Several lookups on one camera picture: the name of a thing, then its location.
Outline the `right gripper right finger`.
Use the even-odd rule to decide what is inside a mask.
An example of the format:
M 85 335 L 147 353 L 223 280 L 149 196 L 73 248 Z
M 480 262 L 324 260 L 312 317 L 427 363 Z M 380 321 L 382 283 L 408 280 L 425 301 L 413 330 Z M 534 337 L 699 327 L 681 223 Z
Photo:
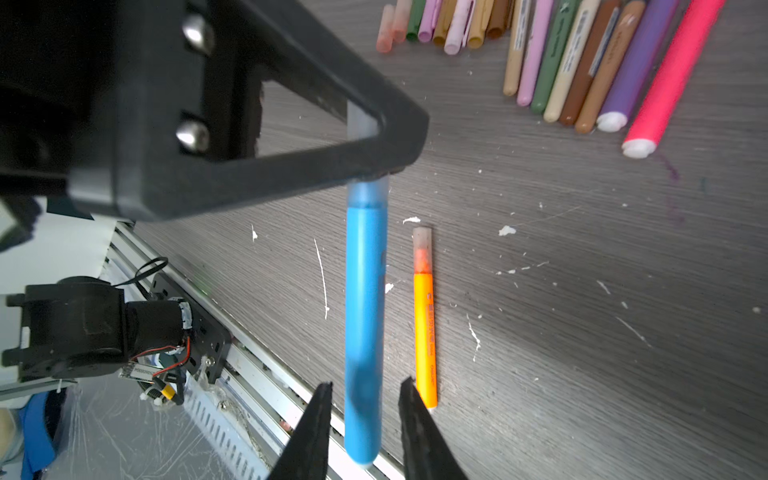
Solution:
M 405 478 L 467 480 L 423 403 L 412 377 L 401 383 L 398 408 Z

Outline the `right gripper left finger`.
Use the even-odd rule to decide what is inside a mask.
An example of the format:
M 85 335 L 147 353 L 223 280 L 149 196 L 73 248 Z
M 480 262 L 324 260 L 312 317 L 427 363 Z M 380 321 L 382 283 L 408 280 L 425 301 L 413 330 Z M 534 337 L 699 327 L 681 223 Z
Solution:
M 317 386 L 268 480 L 326 478 L 332 393 L 332 382 Z

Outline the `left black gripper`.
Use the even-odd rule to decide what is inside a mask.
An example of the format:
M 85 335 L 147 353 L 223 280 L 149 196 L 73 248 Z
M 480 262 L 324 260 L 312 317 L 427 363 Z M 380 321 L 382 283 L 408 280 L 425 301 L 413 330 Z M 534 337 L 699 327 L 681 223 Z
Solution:
M 273 81 L 366 138 L 264 155 Z M 428 113 L 298 1 L 5 1 L 1 193 L 169 220 L 414 163 Z

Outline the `orange marker pen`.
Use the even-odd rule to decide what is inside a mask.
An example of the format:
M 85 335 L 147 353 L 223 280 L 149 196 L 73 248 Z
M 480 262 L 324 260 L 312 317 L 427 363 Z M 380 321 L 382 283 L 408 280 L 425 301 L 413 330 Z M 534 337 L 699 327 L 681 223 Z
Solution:
M 438 405 L 432 229 L 413 230 L 415 385 L 428 410 Z

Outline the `blue marker pen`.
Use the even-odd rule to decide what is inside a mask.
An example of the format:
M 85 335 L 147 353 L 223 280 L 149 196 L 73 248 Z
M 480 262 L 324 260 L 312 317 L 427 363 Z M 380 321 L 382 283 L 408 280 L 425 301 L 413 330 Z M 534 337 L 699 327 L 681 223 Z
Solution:
M 370 467 L 381 448 L 389 177 L 347 187 L 344 445 Z

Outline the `clear red marker cap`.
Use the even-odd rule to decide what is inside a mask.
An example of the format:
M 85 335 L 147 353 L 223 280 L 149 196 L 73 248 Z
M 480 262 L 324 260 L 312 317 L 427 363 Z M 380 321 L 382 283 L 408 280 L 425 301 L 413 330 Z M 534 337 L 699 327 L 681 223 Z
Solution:
M 395 6 L 386 4 L 382 9 L 382 15 L 376 40 L 376 51 L 389 53 L 394 43 L 394 14 Z

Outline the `green pen cap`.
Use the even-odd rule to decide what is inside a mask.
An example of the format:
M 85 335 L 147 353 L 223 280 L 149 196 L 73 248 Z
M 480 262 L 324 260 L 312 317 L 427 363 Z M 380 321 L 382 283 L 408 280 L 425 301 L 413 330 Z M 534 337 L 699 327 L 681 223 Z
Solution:
M 417 42 L 426 0 L 412 0 L 406 28 L 406 40 Z

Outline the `purple pink pen cap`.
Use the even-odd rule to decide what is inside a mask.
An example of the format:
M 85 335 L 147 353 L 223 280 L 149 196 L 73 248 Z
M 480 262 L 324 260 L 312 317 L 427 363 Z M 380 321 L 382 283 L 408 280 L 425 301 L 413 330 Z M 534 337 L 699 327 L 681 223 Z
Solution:
M 421 43 L 430 42 L 436 28 L 442 0 L 426 0 L 422 12 L 422 18 L 417 34 Z

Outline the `ochre pen cap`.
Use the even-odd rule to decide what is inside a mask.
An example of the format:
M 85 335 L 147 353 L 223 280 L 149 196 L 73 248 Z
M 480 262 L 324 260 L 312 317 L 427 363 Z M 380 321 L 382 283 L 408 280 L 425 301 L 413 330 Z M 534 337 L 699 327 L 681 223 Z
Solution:
M 444 46 L 453 20 L 456 0 L 442 0 L 433 34 L 433 43 Z

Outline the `cream beige marker pen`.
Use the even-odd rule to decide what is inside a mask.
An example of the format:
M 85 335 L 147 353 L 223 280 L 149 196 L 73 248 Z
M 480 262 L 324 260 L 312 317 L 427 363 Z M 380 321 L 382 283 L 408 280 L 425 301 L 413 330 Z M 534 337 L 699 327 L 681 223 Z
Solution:
M 578 6 L 554 85 L 543 114 L 544 120 L 548 123 L 556 122 L 563 112 L 576 68 L 583 54 L 600 4 L 600 0 L 583 0 Z

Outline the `tan brown marker pen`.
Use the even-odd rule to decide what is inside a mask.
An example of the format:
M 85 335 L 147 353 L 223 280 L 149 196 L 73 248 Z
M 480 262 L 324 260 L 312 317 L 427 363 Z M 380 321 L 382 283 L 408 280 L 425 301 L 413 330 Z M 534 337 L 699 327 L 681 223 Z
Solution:
M 510 43 L 502 87 L 503 94 L 508 97 L 514 96 L 519 88 L 532 4 L 532 0 L 516 0 L 513 5 Z

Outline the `red pink marker pen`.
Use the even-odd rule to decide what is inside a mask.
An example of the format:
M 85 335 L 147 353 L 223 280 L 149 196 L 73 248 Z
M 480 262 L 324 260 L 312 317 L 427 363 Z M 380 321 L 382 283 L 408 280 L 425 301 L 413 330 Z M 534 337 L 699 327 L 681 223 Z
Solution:
M 622 143 L 624 156 L 644 159 L 657 150 L 725 3 L 725 0 L 690 2 Z

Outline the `purple marker pen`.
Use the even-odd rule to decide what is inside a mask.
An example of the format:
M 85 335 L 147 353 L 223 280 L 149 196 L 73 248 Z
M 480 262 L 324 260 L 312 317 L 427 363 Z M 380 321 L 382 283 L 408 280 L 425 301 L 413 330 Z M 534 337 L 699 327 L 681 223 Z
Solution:
M 599 131 L 614 133 L 628 124 L 679 4 L 679 0 L 652 0 L 647 3 L 597 118 Z

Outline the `tan pen cap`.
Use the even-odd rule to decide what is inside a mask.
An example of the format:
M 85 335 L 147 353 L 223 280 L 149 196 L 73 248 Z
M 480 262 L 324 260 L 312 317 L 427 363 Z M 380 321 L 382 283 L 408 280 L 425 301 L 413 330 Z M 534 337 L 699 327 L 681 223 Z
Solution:
M 479 49 L 484 44 L 493 6 L 494 0 L 474 1 L 474 10 L 467 37 L 467 46 L 470 49 Z

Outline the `brown pen cap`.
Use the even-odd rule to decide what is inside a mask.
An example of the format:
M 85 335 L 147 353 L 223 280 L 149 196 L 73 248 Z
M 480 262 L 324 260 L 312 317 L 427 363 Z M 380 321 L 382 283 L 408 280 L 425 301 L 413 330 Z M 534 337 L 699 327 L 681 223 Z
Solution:
M 491 15 L 486 29 L 488 39 L 499 39 L 509 28 L 514 0 L 494 0 Z

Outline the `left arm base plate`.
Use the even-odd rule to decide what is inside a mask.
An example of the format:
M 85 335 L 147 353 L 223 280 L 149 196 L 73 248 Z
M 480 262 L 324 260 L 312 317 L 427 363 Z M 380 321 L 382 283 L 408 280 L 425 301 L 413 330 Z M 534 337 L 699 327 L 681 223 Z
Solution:
M 186 301 L 192 314 L 191 358 L 186 364 L 190 374 L 213 385 L 221 376 L 232 344 L 230 331 L 200 302 L 187 293 L 165 273 L 156 274 L 151 292 L 162 300 L 180 298 Z

